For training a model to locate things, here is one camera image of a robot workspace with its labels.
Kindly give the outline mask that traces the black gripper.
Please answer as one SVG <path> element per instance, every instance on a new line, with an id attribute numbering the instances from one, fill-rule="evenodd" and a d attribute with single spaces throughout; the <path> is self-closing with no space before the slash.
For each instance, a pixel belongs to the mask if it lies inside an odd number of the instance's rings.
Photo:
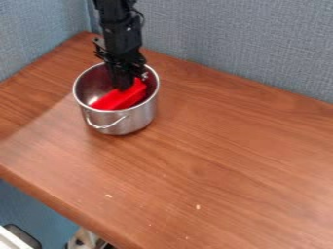
<path id="1" fill-rule="evenodd" d="M 141 53 L 142 23 L 102 23 L 104 37 L 94 39 L 96 54 L 106 63 L 113 86 L 121 91 L 145 73 L 146 57 Z"/>

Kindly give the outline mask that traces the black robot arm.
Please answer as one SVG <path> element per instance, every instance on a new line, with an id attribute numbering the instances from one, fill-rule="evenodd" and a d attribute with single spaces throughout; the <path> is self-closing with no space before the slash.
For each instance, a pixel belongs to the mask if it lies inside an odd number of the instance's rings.
<path id="1" fill-rule="evenodd" d="M 96 54 L 105 61 L 116 89 L 125 91 L 146 72 L 142 27 L 145 15 L 136 9 L 137 0 L 94 0 L 104 37 L 94 39 Z"/>

